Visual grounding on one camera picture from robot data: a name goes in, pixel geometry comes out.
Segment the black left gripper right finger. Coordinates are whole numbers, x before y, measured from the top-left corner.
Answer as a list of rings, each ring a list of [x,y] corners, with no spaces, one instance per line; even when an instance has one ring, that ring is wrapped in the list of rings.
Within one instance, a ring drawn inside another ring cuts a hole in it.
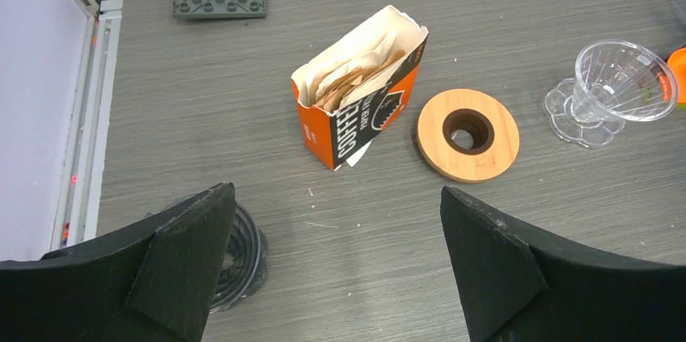
[[[682,341],[685,268],[588,247],[457,188],[440,217],[472,341]]]

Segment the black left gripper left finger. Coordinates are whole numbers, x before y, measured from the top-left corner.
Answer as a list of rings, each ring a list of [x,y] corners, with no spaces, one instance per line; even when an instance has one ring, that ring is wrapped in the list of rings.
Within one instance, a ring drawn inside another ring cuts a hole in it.
[[[236,211],[216,184],[97,238],[1,264],[4,341],[199,341]]]

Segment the orange coffee filter box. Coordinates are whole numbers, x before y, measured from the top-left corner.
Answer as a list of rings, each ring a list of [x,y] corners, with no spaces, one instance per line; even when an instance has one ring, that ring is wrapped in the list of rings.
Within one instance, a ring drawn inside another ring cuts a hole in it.
[[[428,35],[389,5],[291,75],[304,144],[327,168],[352,163],[402,112]]]

